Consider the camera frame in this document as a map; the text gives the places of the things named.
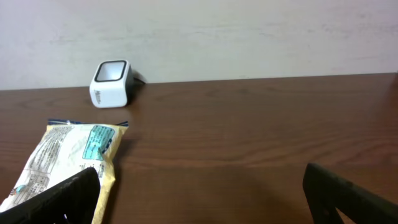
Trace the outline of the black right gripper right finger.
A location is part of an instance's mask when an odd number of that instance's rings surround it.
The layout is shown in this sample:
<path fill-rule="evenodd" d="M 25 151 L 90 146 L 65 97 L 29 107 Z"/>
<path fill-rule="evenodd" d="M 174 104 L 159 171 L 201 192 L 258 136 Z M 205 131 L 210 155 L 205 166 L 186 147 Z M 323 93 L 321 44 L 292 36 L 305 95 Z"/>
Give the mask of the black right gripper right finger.
<path fill-rule="evenodd" d="M 397 223 L 396 204 L 318 164 L 307 164 L 302 187 L 314 223 L 343 223 L 338 212 L 355 223 Z"/>

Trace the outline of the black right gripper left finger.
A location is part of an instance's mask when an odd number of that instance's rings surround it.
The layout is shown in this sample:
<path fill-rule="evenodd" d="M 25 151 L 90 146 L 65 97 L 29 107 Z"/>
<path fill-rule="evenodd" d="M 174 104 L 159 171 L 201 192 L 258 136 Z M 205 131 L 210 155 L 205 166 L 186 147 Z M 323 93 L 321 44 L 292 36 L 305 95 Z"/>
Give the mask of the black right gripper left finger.
<path fill-rule="evenodd" d="M 2 212 L 1 224 L 91 223 L 99 194 L 98 173 L 89 167 Z"/>

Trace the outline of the yellow white snack bag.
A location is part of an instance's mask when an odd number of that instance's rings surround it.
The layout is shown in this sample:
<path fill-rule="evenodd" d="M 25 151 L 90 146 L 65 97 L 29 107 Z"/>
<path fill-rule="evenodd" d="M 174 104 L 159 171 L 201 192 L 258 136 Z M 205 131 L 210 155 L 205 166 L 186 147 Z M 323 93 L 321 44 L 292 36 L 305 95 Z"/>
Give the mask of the yellow white snack bag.
<path fill-rule="evenodd" d="M 98 173 L 100 192 L 92 223 L 101 223 L 116 180 L 113 158 L 128 127 L 127 121 L 90 124 L 50 119 L 14 188 L 2 202 L 1 211 L 5 212 L 83 169 L 93 167 Z"/>

